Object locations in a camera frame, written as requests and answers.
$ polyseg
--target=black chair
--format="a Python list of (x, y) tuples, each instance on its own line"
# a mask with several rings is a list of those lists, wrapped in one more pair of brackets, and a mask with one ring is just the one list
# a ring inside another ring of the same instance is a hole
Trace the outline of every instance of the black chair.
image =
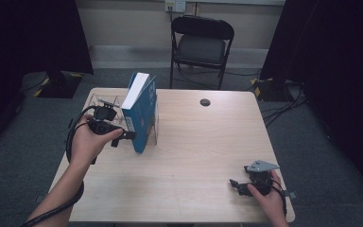
[[(218, 69), (217, 89), (220, 90), (234, 38), (233, 27), (222, 20), (183, 15), (172, 21), (171, 30), (172, 59), (169, 88), (172, 88), (173, 66), (176, 63), (179, 71), (180, 64)], [(179, 43), (176, 34), (181, 34)]]

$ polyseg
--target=forearm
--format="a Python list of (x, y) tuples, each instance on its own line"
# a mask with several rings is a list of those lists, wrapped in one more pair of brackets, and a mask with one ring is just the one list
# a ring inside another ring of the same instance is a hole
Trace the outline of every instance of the forearm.
[[(89, 164), (69, 165), (56, 185), (28, 219), (33, 219), (71, 200), (77, 194), (89, 166)], [(66, 226), (72, 209), (73, 206), (54, 217), (42, 221), (37, 226)]]

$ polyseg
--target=gray carpet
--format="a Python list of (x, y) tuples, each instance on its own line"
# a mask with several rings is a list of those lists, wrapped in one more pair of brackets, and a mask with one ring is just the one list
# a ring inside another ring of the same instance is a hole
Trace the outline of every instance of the gray carpet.
[[(258, 72), (256, 69), (228, 71)], [(47, 193), (64, 153), (69, 121), (79, 114), (89, 91), (94, 87), (127, 87), (132, 72), (156, 75), (158, 88), (168, 87), (167, 68), (96, 69), (94, 76), (82, 80), (73, 99), (36, 98), (33, 93), (37, 88), (25, 92), (22, 110), (0, 135), (0, 226), (22, 224), (38, 204), (36, 198)], [(43, 77), (44, 73), (26, 75), (23, 89)], [(253, 78), (226, 74), (222, 90), (247, 91)], [(176, 80), (174, 88), (207, 89), (199, 83), (216, 85), (217, 82), (214, 74), (190, 75), (187, 79), (197, 83)], [(296, 95), (298, 88), (291, 91)], [(261, 110), (284, 105), (259, 102)], [(363, 179), (351, 161), (328, 141), (322, 123), (306, 104), (281, 115), (268, 127), (268, 134), (285, 183), (299, 196), (292, 201), (296, 220), (291, 226), (363, 226)]]

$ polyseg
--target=black circular object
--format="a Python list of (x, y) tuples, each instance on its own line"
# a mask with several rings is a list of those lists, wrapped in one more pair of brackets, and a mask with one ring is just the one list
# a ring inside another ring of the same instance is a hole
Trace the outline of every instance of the black circular object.
[(206, 98), (203, 98), (200, 102), (199, 102), (202, 106), (209, 106), (211, 105), (211, 101), (206, 99)]

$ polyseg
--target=chair backrest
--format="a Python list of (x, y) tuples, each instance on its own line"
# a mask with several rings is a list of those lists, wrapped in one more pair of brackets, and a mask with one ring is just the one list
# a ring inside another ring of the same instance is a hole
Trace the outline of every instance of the chair backrest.
[(193, 15), (183, 15), (175, 18), (171, 29), (172, 32), (186, 35), (230, 41), (234, 38), (234, 29), (227, 22)]

